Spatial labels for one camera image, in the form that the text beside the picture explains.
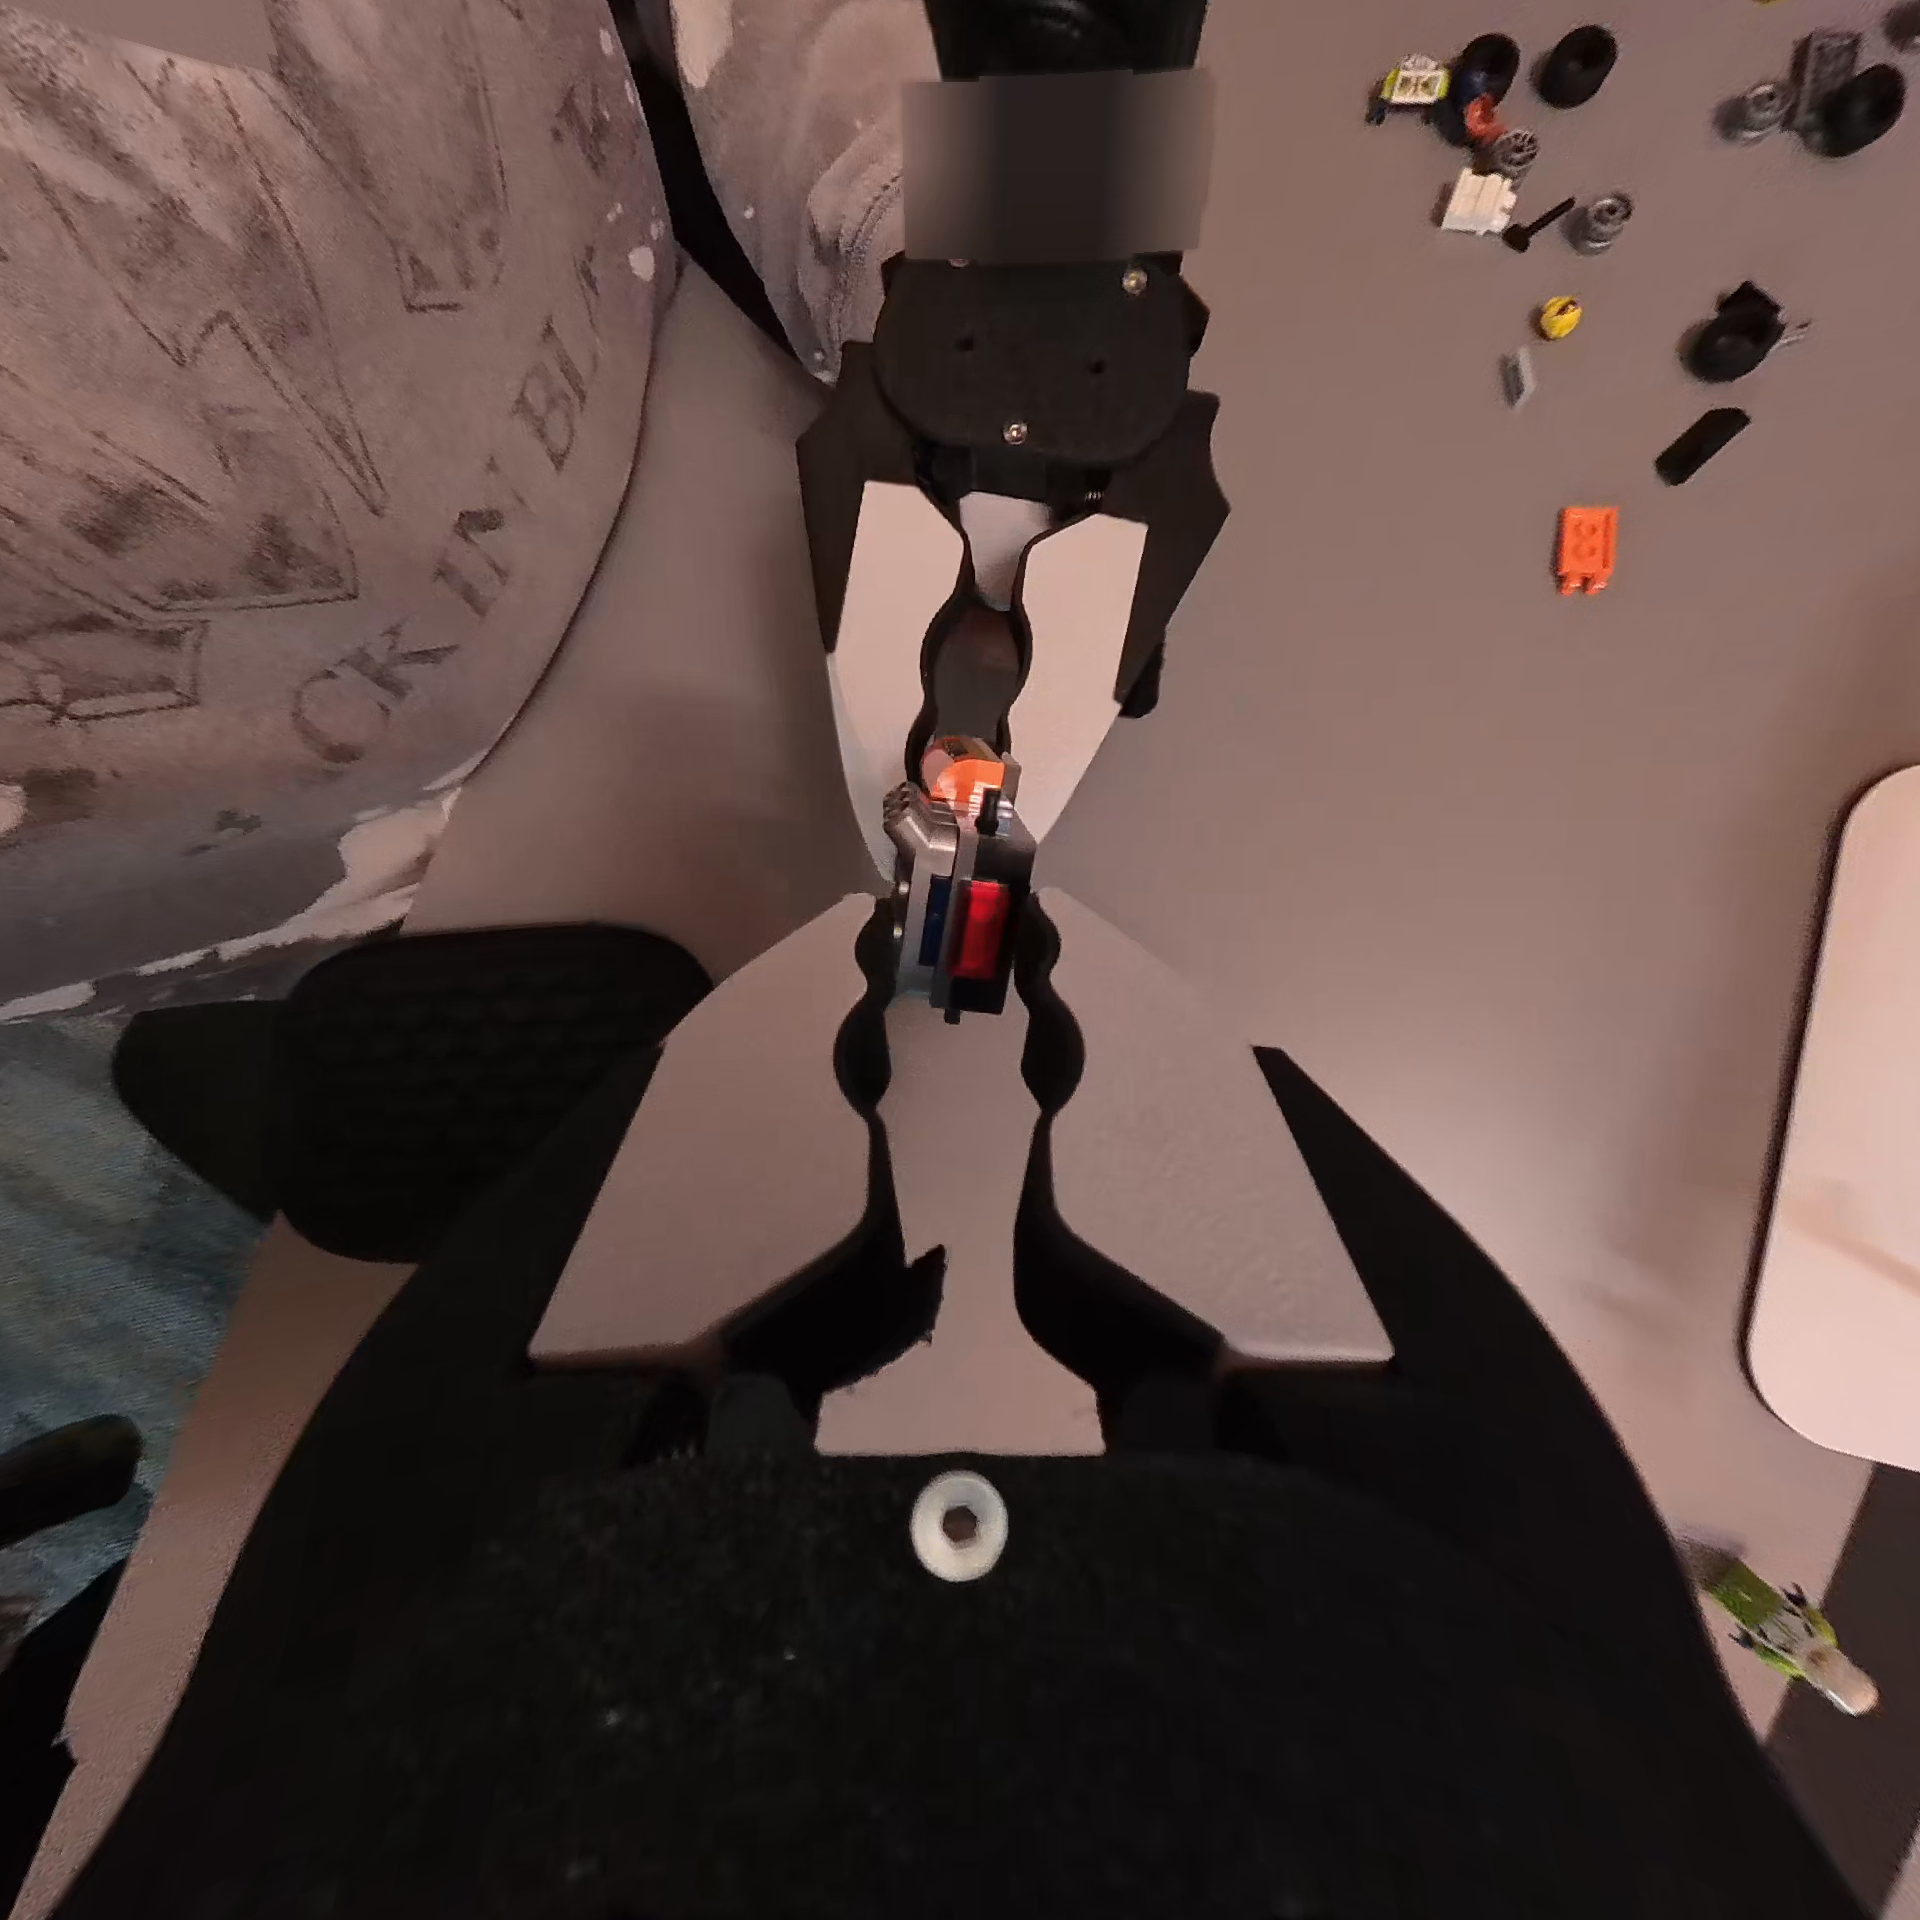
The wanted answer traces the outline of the black textured pad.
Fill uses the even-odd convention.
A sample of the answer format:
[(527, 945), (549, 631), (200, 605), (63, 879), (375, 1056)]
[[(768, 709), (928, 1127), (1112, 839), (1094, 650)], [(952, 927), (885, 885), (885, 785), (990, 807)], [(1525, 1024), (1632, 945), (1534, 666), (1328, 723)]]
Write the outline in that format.
[(691, 951), (643, 927), (380, 934), (283, 998), (134, 1014), (111, 1090), (253, 1217), (336, 1256), (418, 1261), (711, 991)]

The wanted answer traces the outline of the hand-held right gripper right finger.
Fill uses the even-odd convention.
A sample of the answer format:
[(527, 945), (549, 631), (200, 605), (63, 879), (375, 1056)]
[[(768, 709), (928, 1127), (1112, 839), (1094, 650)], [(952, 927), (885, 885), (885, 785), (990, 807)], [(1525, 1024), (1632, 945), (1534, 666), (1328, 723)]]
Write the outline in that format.
[(1373, 1370), (1394, 1343), (1254, 1046), (1070, 895), (1015, 949), (1036, 1118), (1015, 1306), (1098, 1402), (1140, 1383)]

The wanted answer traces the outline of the orange white lego car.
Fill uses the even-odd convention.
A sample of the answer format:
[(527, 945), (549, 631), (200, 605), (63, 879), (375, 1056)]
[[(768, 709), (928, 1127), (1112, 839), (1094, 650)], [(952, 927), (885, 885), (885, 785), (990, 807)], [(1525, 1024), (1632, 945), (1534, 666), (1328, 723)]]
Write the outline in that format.
[(880, 822), (895, 854), (895, 993), (949, 1024), (997, 1017), (1015, 974), (1038, 841), (1020, 765), (981, 736), (935, 736)]

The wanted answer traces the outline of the black grey hinge piece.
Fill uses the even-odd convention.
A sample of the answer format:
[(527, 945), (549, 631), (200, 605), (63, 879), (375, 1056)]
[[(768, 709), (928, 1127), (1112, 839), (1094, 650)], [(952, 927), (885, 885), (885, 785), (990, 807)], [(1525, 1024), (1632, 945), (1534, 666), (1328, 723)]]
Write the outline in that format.
[(1691, 328), (1679, 350), (1683, 367), (1701, 383), (1731, 385), (1805, 330), (1808, 323), (1789, 319), (1773, 294), (1743, 278)]

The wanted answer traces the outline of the black small bar piece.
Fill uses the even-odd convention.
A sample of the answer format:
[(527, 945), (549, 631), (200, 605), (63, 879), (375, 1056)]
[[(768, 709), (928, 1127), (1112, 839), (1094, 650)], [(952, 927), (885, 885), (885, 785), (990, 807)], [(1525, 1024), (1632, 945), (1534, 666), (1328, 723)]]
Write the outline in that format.
[(1677, 488), (1727, 450), (1749, 425), (1750, 413), (1747, 408), (1733, 405), (1712, 406), (1696, 415), (1655, 454), (1652, 470), (1663, 487)]

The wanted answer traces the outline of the green minifigure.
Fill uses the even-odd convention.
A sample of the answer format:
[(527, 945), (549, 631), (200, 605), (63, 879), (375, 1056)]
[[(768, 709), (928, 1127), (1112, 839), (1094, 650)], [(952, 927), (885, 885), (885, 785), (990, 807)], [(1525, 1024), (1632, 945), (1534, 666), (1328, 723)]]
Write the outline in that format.
[(1720, 1543), (1686, 1543), (1686, 1558), (1702, 1598), (1760, 1664), (1847, 1715), (1878, 1707), (1878, 1685), (1840, 1647), (1834, 1621), (1803, 1589), (1773, 1583)]

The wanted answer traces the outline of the person's left forearm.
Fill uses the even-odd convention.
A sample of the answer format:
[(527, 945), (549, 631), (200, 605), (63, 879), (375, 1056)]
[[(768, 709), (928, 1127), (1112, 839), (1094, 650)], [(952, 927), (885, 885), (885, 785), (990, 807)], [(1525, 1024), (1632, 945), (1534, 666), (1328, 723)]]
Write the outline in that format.
[(727, 225), (822, 385), (872, 339), (906, 251), (902, 94), (935, 80), (922, 2), (671, 2), (671, 70)]

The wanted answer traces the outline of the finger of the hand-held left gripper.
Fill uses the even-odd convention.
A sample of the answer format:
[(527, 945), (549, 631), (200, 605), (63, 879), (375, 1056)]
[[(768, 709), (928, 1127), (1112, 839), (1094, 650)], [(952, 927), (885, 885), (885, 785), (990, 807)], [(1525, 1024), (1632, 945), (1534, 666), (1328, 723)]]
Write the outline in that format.
[(828, 656), (832, 718), (856, 818), (908, 779), (925, 703), (923, 646), (962, 584), (970, 544), (919, 487), (869, 479), (856, 501), (846, 594)]
[(1012, 613), (1023, 677), (1005, 712), (1015, 813), (1047, 841), (1119, 718), (1119, 659), (1148, 527), (1092, 512), (1022, 554)]

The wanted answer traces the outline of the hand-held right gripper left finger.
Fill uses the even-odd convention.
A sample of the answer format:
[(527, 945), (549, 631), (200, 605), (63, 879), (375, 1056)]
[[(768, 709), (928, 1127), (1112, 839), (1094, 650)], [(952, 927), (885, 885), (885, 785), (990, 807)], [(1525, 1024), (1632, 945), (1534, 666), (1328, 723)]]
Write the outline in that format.
[(880, 1104), (893, 913), (844, 895), (667, 1034), (535, 1333), (543, 1363), (768, 1374), (796, 1401), (919, 1342)]

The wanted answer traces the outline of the white book stand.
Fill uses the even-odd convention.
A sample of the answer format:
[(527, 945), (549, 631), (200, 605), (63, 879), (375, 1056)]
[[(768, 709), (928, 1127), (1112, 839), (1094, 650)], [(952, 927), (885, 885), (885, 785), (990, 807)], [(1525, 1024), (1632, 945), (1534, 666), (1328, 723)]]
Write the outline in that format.
[(1743, 1330), (1813, 1445), (1917, 1469), (1917, 770), (1847, 813), (1816, 927)]

